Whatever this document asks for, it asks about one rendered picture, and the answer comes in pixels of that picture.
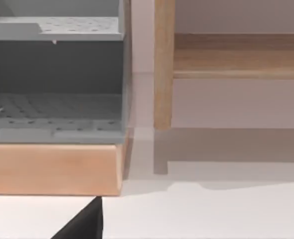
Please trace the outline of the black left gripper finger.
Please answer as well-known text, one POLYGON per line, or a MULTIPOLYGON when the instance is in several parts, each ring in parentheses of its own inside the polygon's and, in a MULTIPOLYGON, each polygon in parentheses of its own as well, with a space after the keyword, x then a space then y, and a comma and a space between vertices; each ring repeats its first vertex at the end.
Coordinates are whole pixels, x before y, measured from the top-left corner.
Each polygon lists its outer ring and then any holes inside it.
POLYGON ((102 197, 95 197, 51 239, 103 239, 102 197))

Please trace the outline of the pale wooden drawer front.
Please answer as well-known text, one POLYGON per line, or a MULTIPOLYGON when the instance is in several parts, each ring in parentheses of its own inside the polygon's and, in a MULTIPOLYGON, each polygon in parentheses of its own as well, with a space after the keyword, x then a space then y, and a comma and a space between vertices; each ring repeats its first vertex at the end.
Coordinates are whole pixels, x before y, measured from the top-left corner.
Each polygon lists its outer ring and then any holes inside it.
POLYGON ((132 140, 0 144, 0 195, 118 196, 132 140))

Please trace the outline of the grey pierced drawer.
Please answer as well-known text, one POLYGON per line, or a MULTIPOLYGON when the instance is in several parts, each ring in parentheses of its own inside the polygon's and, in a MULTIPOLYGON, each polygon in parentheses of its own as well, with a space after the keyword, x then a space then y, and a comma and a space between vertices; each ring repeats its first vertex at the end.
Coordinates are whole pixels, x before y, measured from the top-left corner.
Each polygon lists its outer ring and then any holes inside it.
POLYGON ((0 0, 0 144, 120 144, 131 0, 0 0))

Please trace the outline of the open wooden shelf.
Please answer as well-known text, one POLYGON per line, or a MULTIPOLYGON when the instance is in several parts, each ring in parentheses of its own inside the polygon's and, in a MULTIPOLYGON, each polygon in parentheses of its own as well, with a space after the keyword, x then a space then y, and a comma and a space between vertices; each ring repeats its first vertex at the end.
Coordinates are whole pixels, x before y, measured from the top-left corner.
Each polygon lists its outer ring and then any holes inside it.
POLYGON ((155 0, 154 127, 294 128, 294 35, 175 34, 155 0))

